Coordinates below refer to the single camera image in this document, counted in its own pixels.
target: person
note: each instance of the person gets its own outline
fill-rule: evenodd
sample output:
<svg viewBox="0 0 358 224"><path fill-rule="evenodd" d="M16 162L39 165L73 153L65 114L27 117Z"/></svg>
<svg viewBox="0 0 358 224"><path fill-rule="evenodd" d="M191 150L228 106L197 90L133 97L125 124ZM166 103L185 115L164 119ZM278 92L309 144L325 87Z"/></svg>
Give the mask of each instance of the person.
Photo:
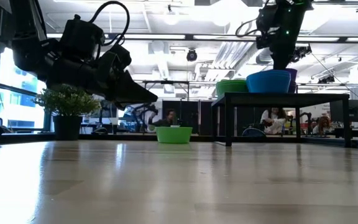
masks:
<svg viewBox="0 0 358 224"><path fill-rule="evenodd" d="M318 124L313 128L313 134L324 134L331 130L331 121L329 117L320 117Z"/></svg>
<svg viewBox="0 0 358 224"><path fill-rule="evenodd" d="M266 134L278 134L282 132L283 125L287 121L287 115L283 108L270 108L265 110L260 119L264 124Z"/></svg>
<svg viewBox="0 0 358 224"><path fill-rule="evenodd" d="M158 120L156 122L153 122L153 118L155 117L155 113L152 113L152 115L149 117L148 124L149 126L155 126L155 127L170 127L174 124L175 120L175 111L174 110L168 110L167 111L167 117L165 119Z"/></svg>

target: green bowl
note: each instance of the green bowl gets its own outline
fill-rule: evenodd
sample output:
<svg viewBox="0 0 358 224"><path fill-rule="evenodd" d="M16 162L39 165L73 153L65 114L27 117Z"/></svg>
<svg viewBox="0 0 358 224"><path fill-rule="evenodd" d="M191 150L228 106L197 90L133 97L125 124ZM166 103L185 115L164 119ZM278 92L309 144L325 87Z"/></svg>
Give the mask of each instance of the green bowl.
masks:
<svg viewBox="0 0 358 224"><path fill-rule="evenodd" d="M218 82L216 84L216 93L218 96L223 95L228 92L240 92L247 93L247 83L244 80L226 80L223 82Z"/></svg>
<svg viewBox="0 0 358 224"><path fill-rule="evenodd" d="M190 142L193 128L179 127L156 127L157 140L159 143L187 144Z"/></svg>

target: ceiling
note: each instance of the ceiling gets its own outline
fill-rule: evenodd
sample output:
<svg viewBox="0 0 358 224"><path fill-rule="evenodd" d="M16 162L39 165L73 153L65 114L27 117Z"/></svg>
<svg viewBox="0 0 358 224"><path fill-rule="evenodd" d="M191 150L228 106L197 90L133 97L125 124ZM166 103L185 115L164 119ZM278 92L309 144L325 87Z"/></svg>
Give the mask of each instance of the ceiling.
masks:
<svg viewBox="0 0 358 224"><path fill-rule="evenodd" d="M90 20L104 1L39 2L47 32L59 34L74 14L79 14L85 21ZM199 6L200 0L132 0L123 3L131 15L128 34L234 34L241 22L256 18L259 10L259 7L248 7L241 0L220 0L209 6ZM0 0L0 5L7 10L10 8L7 0ZM358 7L316 5L314 8L305 15L301 28L303 35L358 35ZM95 21L105 33L120 33L125 23L126 16L119 6L108 6ZM261 50L251 43L127 40L123 46L131 52L132 63L128 70L135 80L161 79L161 74L166 73L171 80L216 82L222 78L245 78L251 73L272 68L272 63L256 60ZM317 83L319 77L328 74L322 64L346 82L351 68L358 66L358 44L311 44L311 48L315 57L308 55L289 65L298 70L298 82ZM186 59L189 49L195 49L198 54L195 62ZM209 97L214 92L211 87L191 88L194 88L191 96ZM154 89L159 95L164 92L172 95L162 86ZM175 93L184 91L176 87Z"/></svg>

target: woman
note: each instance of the woman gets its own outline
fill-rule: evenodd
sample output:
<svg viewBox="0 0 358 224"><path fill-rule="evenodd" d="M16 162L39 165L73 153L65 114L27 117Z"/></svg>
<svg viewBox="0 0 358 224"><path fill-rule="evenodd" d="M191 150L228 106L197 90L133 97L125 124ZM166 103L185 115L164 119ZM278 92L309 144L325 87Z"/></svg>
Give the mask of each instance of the woman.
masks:
<svg viewBox="0 0 358 224"><path fill-rule="evenodd" d="M327 116L320 117L318 124L313 128L313 134L325 134L331 130L331 121Z"/></svg>
<svg viewBox="0 0 358 224"><path fill-rule="evenodd" d="M262 114L260 122L265 125L266 134L281 133L284 123L287 121L287 115L283 108L270 108Z"/></svg>

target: wooden floor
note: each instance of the wooden floor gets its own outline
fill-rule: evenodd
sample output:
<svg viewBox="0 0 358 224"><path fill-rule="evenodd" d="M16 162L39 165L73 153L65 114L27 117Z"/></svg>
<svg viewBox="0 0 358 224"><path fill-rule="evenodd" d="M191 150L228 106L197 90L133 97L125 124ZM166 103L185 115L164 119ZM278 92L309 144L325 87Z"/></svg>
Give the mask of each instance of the wooden floor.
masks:
<svg viewBox="0 0 358 224"><path fill-rule="evenodd" d="M358 150L136 141L1 146L0 223L358 224Z"/></svg>

